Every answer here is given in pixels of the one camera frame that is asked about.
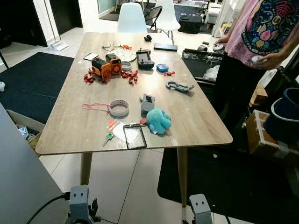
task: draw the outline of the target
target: hand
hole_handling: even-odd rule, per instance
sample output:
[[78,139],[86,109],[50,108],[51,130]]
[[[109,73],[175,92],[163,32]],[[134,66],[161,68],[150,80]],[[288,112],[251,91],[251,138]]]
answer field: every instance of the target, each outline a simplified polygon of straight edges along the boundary
[[218,39],[218,40],[214,43],[214,45],[216,45],[216,44],[218,44],[218,43],[227,43],[228,40],[229,40],[229,36],[224,36],[224,37]]
[[251,67],[255,69],[272,70],[278,68],[280,63],[285,59],[286,57],[281,53],[271,53],[257,61],[258,63],[261,63],[266,60],[263,64],[251,64]]

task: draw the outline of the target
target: pink t-shirt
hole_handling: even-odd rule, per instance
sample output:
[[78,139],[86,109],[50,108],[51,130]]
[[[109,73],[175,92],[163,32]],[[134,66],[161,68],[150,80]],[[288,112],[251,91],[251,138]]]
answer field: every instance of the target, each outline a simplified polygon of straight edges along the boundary
[[253,56],[279,52],[298,28],[298,0],[247,0],[225,51],[250,66]]

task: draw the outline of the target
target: cardboard box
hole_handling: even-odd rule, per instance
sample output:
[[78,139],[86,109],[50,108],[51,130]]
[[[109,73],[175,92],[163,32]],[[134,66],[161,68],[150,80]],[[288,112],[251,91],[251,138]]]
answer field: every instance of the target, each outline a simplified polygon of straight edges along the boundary
[[268,116],[268,113],[254,110],[246,121],[250,154],[284,166],[298,166],[298,145],[287,145],[274,140],[263,127]]
[[19,125],[28,127],[32,130],[39,132],[34,138],[31,138],[30,140],[27,141],[27,143],[30,145],[30,147],[33,149],[33,151],[36,153],[36,151],[35,151],[36,144],[42,134],[42,131],[43,131],[43,128],[45,127],[45,125],[41,122],[33,120],[29,117],[26,117],[24,115],[14,112],[14,111],[11,111],[11,110],[6,110],[6,111],[15,124],[19,124]]
[[259,106],[262,104],[268,97],[266,90],[264,89],[261,83],[258,83],[256,89],[253,92],[253,95],[250,99],[250,106]]

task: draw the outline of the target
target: blue plush octopus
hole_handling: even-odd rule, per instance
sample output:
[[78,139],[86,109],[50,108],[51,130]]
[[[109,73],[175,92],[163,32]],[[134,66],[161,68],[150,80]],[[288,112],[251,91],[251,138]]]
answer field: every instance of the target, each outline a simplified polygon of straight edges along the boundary
[[146,122],[153,133],[164,134],[171,127],[170,116],[161,109],[155,108],[146,115]]

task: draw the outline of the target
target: black chair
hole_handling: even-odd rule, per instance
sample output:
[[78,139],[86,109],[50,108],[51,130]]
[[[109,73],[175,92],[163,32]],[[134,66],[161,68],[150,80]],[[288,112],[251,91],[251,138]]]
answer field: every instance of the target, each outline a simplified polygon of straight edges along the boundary
[[151,26],[150,29],[155,27],[155,30],[157,30],[156,21],[161,12],[162,12],[162,6],[153,7],[149,11],[144,12],[145,22],[149,20],[153,21],[153,23],[150,25]]

